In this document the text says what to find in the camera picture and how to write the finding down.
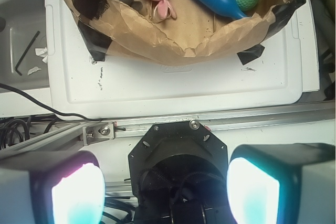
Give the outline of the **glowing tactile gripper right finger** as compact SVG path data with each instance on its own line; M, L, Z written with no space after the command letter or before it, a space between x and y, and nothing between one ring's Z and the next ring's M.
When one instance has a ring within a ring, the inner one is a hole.
M237 223L335 223L335 146L240 145L226 185Z

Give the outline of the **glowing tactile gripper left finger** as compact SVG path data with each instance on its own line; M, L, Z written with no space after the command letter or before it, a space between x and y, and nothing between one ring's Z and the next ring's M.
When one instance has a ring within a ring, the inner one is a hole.
M105 194L89 151L1 151L1 223L100 223Z

